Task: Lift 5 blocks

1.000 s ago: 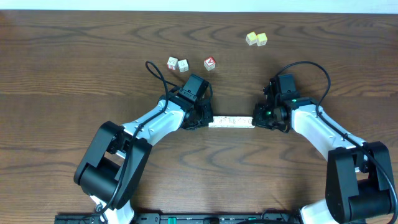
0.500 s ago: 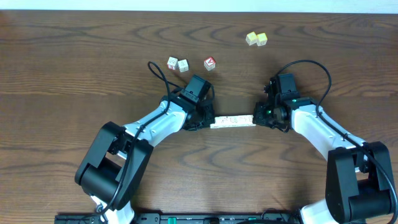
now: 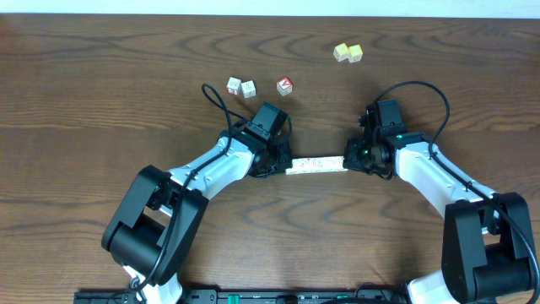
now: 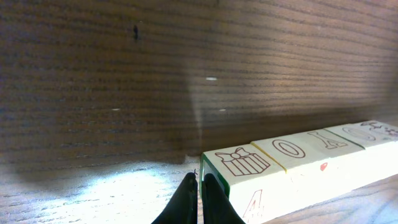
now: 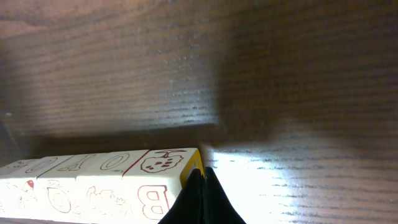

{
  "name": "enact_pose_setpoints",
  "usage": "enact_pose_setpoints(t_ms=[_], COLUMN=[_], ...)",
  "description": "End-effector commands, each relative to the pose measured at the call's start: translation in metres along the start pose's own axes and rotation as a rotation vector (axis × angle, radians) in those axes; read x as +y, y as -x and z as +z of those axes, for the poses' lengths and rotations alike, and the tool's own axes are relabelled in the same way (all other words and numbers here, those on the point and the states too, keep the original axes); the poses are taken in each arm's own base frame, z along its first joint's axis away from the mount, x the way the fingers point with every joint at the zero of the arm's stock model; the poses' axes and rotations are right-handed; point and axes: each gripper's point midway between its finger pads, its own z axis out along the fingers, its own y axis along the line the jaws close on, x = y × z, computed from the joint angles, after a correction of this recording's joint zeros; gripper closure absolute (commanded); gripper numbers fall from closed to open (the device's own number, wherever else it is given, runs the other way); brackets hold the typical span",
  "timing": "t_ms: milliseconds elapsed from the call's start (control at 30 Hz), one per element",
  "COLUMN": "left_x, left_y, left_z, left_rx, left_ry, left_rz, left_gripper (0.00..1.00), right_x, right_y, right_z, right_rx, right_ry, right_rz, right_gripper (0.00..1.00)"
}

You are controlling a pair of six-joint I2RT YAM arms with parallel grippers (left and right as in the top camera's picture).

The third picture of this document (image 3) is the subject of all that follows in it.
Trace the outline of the white block grid pattern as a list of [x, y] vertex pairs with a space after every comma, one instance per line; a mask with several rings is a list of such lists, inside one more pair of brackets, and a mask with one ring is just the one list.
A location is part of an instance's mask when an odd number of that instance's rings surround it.
[[287, 175], [294, 175], [300, 172], [300, 159], [292, 159], [291, 167], [287, 168], [285, 173]]

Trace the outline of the soccer ball picture block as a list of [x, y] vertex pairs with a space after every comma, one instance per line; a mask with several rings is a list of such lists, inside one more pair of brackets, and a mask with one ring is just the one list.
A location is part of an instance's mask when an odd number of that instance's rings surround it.
[[312, 171], [311, 158], [298, 159], [298, 165], [298, 172], [300, 173], [310, 173]]

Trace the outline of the blue edged white block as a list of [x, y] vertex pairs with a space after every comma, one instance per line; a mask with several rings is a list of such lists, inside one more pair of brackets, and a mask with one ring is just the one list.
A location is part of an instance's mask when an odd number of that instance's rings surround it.
[[343, 156], [337, 156], [336, 157], [336, 169], [337, 171], [346, 171], [347, 168], [344, 167], [344, 157]]

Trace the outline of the white block brown pattern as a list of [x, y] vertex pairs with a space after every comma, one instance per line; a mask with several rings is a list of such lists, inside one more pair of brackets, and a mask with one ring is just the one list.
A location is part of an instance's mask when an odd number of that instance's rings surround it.
[[326, 169], [326, 161], [324, 157], [312, 158], [311, 164], [313, 172], [323, 172]]

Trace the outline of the green edged white block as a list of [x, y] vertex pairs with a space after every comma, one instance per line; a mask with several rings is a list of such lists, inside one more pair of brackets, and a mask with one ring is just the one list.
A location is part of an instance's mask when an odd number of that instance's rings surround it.
[[325, 160], [325, 168], [328, 171], [338, 171], [341, 169], [341, 157], [340, 156], [332, 156], [327, 157]]

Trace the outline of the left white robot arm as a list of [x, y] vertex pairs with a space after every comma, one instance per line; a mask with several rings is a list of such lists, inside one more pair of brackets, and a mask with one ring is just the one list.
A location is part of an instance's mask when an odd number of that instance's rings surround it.
[[288, 137], [234, 128], [192, 162], [162, 171], [144, 167], [106, 227], [101, 246], [131, 276], [132, 286], [110, 303], [176, 303], [176, 272], [191, 249], [210, 199], [246, 176], [264, 177], [292, 166]]

